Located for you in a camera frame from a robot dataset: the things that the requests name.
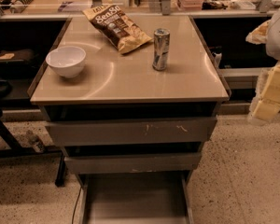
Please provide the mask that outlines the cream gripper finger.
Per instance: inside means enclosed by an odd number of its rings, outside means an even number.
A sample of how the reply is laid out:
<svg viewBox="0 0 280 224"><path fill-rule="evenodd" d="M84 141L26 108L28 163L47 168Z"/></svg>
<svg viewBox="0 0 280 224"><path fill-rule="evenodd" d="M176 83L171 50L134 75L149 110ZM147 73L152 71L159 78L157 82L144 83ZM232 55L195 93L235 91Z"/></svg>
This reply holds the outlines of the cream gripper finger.
<svg viewBox="0 0 280 224"><path fill-rule="evenodd" d="M249 107L248 121L254 125L270 122L280 111L280 62L262 69L256 86L256 95Z"/></svg>
<svg viewBox="0 0 280 224"><path fill-rule="evenodd" d="M246 36L245 41L255 45L266 44L269 23L270 20L263 22Z"/></svg>

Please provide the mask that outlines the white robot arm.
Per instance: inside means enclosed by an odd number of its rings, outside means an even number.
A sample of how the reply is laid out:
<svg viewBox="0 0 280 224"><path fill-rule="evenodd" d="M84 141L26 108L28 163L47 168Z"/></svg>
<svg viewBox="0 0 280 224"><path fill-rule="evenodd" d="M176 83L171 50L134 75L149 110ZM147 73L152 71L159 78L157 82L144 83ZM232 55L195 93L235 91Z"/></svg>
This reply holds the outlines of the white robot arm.
<svg viewBox="0 0 280 224"><path fill-rule="evenodd" d="M263 125L280 111L280 8L268 21L250 32L245 40L255 45L264 44L266 54L277 60L273 68L261 70L256 95L249 107L249 122Z"/></svg>

